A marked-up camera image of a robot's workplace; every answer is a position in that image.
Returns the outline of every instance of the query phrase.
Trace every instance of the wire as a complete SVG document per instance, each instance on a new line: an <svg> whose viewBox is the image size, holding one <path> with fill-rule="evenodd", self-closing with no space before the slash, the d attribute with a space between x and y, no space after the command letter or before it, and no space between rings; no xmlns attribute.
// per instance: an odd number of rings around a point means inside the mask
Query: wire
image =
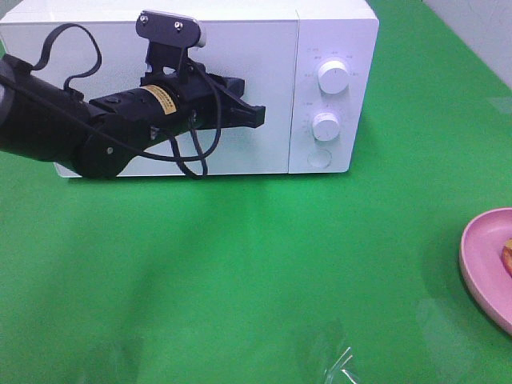
<svg viewBox="0 0 512 384"><path fill-rule="evenodd" d="M83 74L75 74L73 76L69 76L64 81L64 87L63 87L64 90L70 90L70 81L72 79L87 78L87 77L91 76L92 74L95 74L96 72L98 72L100 66L102 66L102 52L100 51L99 46L96 43L96 40L94 39L94 36L92 35L91 32L88 31L87 28L85 28L84 26L81 26L79 24L68 22L66 24L61 24L60 26L58 26L57 28L52 30L48 34L48 36L46 36L46 39L45 39L44 43L42 44L41 57L39 58L39 61L32 67L32 70L42 70L44 67L46 67L46 65L48 64L48 61L50 60L51 48L52 48L55 40L57 40L58 36L62 32L64 32L65 30L68 30L69 28L73 28L73 27L80 28L87 34L87 36L89 36L90 40L93 43L94 49L96 50L96 63L93 65L93 67L90 70L84 72Z"/></svg>
<svg viewBox="0 0 512 384"><path fill-rule="evenodd" d="M216 111L217 118L216 118L216 123L215 123L216 132L215 132L214 142L212 143L211 147L208 149L208 150L211 150L211 152L213 152L213 150L217 146L217 144L220 140L220 136L221 136L222 106L221 106L220 96L219 96L218 90L217 90L218 85L215 82L213 82L211 80L211 78L205 72L203 72L201 70L201 68L199 68L197 63L190 60L190 64L192 65L194 70L200 74L202 79L210 86L212 92L214 93L215 105L217 107L217 111ZM172 134L168 134L168 133L166 133L166 134L169 139L170 148L173 151L173 155L175 157L184 159L180 154L179 145L178 145L178 141L176 140L176 137L173 136ZM199 157L204 156L204 158L201 160L202 174L199 175L199 174L196 174L195 172L193 172L185 164L185 161L183 161L183 160L181 160L180 162L176 162L176 165L178 166L180 171L183 172L186 176L193 178L193 179L200 179L200 178L203 178L208 175L208 165L206 164L206 160L205 160L205 158L206 158L206 156L208 156L208 154L202 152L201 144L199 143L199 139L198 139L198 133L197 133L196 129L194 128L193 122L190 122L190 136L192 136L194 148L196 149L198 156Z"/></svg>

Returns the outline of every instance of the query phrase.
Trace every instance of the white wall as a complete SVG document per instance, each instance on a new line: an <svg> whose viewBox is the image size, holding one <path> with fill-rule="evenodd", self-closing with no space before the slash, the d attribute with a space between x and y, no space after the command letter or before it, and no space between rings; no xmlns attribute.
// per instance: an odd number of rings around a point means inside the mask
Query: white wall
<svg viewBox="0 0 512 384"><path fill-rule="evenodd" d="M512 0L424 0L512 89Z"/></svg>

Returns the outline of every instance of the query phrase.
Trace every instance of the white knob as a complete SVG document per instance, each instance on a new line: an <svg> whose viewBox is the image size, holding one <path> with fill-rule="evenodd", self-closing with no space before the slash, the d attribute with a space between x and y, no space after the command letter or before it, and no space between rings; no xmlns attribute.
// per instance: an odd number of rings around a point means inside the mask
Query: white knob
<svg viewBox="0 0 512 384"><path fill-rule="evenodd" d="M331 112L317 114L313 119L313 135L321 142L328 142L339 135L340 125L336 115Z"/></svg>
<svg viewBox="0 0 512 384"><path fill-rule="evenodd" d="M330 60L318 70L318 84L326 94L339 94L349 85L349 71L339 60Z"/></svg>

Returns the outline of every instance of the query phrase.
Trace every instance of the food on plate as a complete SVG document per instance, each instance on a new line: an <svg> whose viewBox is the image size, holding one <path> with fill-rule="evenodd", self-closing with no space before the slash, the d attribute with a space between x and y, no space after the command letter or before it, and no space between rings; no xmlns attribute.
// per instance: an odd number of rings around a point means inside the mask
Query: food on plate
<svg viewBox="0 0 512 384"><path fill-rule="evenodd" d="M512 276L512 238L509 238L503 247L502 262L507 272Z"/></svg>

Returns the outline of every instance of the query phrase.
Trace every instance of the pink plate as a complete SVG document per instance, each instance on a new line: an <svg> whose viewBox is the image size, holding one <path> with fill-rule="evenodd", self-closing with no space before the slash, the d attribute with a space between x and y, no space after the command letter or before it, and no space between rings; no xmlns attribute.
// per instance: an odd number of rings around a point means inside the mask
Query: pink plate
<svg viewBox="0 0 512 384"><path fill-rule="evenodd" d="M512 276L501 260L512 238L512 207L480 214L462 235L460 265L471 294L501 328L512 334Z"/></svg>

